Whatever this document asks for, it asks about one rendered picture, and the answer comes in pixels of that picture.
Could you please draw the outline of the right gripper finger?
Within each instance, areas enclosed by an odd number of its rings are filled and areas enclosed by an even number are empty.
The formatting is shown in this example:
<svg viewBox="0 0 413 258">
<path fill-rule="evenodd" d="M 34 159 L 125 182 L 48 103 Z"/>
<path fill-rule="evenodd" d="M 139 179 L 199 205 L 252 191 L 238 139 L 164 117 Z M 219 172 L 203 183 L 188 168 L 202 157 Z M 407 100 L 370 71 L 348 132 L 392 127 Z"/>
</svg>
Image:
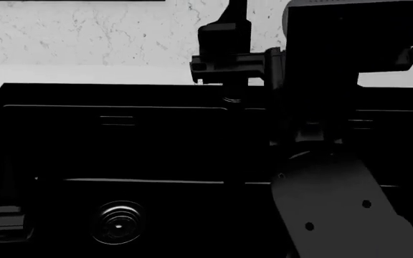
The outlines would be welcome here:
<svg viewBox="0 0 413 258">
<path fill-rule="evenodd" d="M 200 55 L 248 53 L 252 23 L 247 19 L 247 0 L 229 0 L 218 20 L 198 29 Z"/>
</svg>

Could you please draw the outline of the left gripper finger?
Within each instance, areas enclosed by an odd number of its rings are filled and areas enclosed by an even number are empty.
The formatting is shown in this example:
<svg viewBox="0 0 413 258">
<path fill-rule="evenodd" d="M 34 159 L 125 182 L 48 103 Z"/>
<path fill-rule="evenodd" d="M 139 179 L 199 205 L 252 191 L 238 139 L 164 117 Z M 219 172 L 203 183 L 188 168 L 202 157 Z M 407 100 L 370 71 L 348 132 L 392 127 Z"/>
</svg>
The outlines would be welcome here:
<svg viewBox="0 0 413 258">
<path fill-rule="evenodd" d="M 24 229 L 24 214 L 19 206 L 0 206 L 0 231 Z"/>
</svg>

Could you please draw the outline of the round metal sink drain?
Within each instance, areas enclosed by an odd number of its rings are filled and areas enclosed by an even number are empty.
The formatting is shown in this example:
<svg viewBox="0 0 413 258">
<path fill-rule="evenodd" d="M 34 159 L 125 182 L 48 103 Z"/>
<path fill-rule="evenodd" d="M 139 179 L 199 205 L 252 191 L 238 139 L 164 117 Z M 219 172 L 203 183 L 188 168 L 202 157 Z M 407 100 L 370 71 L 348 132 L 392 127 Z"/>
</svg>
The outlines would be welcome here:
<svg viewBox="0 0 413 258">
<path fill-rule="evenodd" d="M 97 208 L 90 221 L 90 235 L 102 244 L 119 245 L 136 240 L 146 226 L 146 212 L 132 201 L 111 201 Z"/>
</svg>

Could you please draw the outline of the black kitchen sink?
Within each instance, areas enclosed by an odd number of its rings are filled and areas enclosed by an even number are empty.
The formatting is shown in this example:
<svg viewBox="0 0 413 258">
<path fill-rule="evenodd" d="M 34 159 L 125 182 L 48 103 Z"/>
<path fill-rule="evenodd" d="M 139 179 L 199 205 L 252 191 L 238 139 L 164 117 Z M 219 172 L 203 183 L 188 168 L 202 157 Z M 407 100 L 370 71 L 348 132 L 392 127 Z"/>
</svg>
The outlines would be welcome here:
<svg viewBox="0 0 413 258">
<path fill-rule="evenodd" d="M 272 198 L 287 160 L 271 140 L 269 92 L 221 86 L 6 83 L 0 88 L 0 206 L 27 242 L 0 258 L 291 258 Z M 142 234 L 90 235 L 97 208 L 132 201 Z"/>
</svg>

